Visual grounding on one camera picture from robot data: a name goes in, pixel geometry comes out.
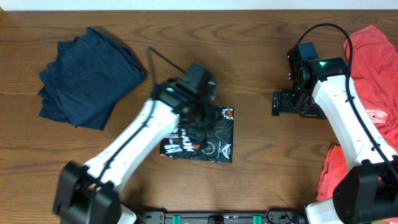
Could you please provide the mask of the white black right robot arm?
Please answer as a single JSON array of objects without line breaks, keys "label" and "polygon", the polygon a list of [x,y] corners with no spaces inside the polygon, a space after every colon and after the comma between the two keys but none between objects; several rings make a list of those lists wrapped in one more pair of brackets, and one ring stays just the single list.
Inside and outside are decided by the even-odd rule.
[{"label": "white black right robot arm", "polygon": [[362,105],[341,57],[319,58],[312,43],[287,52],[293,87],[275,91],[272,115],[327,119],[348,173],[332,196],[311,203],[296,223],[371,223],[397,217],[397,153]]}]

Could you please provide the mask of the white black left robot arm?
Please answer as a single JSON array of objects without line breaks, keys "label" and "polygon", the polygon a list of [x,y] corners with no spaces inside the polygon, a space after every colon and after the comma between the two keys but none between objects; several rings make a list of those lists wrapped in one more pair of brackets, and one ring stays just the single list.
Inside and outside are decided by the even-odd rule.
[{"label": "white black left robot arm", "polygon": [[70,161],[61,170],[53,203],[61,223],[135,223],[137,215],[119,198],[150,152],[177,126],[209,130],[217,84],[193,63],[183,77],[155,85],[135,120],[101,153],[83,165]]}]

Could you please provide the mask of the black patterned sports jersey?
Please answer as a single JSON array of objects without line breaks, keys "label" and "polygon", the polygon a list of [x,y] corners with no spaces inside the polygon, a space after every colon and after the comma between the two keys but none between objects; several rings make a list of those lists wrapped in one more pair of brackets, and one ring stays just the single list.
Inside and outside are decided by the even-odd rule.
[{"label": "black patterned sports jersey", "polygon": [[176,127],[160,142],[160,155],[173,159],[190,159],[232,163],[234,109],[217,106],[212,130],[201,131]]}]

